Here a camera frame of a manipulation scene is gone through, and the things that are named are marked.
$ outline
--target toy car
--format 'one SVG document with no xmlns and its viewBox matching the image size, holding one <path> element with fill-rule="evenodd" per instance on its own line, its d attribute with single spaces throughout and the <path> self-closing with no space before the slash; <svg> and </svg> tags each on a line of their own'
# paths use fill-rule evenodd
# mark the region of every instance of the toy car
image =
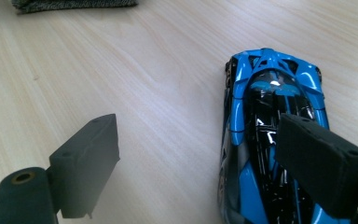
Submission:
<svg viewBox="0 0 358 224">
<path fill-rule="evenodd" d="M 350 223 L 315 203 L 274 159 L 282 113 L 328 129 L 319 68 L 273 49 L 226 64 L 218 204 L 226 223 Z"/>
</svg>

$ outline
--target table surface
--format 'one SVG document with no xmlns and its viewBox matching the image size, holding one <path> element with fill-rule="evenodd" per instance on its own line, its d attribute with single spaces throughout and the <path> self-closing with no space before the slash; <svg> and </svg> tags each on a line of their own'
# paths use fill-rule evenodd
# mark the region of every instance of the table surface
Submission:
<svg viewBox="0 0 358 224">
<path fill-rule="evenodd" d="M 358 1 L 145 1 L 17 15 L 0 0 L 0 181 L 115 113 L 121 161 L 94 218 L 221 223 L 224 65 L 273 48 L 317 64 L 331 130 L 358 146 Z"/>
</svg>

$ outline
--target gray cloth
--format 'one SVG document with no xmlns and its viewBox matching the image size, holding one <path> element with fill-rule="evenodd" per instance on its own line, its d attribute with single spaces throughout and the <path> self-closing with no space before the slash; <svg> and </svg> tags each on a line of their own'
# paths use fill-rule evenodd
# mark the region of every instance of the gray cloth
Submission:
<svg viewBox="0 0 358 224">
<path fill-rule="evenodd" d="M 133 7 L 137 0 L 12 0 L 20 14 L 39 11 L 90 8 L 90 7 Z"/>
</svg>

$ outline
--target wooden table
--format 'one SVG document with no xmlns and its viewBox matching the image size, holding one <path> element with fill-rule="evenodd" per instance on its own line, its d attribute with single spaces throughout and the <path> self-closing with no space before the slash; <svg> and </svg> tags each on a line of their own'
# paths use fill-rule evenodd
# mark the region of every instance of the wooden table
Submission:
<svg viewBox="0 0 358 224">
<path fill-rule="evenodd" d="M 331 130 L 358 146 L 358 1 L 145 1 L 16 15 L 0 0 L 0 181 L 117 114 L 121 161 L 94 219 L 221 223 L 224 65 L 274 48 L 317 64 Z"/>
</svg>

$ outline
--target car windshield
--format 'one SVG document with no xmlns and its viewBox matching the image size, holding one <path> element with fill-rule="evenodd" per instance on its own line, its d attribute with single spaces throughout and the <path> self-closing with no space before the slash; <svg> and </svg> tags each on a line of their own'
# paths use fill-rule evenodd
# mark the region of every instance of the car windshield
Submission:
<svg viewBox="0 0 358 224">
<path fill-rule="evenodd" d="M 275 69 L 264 70 L 255 74 L 250 89 L 252 91 L 286 91 L 290 94 L 301 94 L 294 78 Z"/>
</svg>

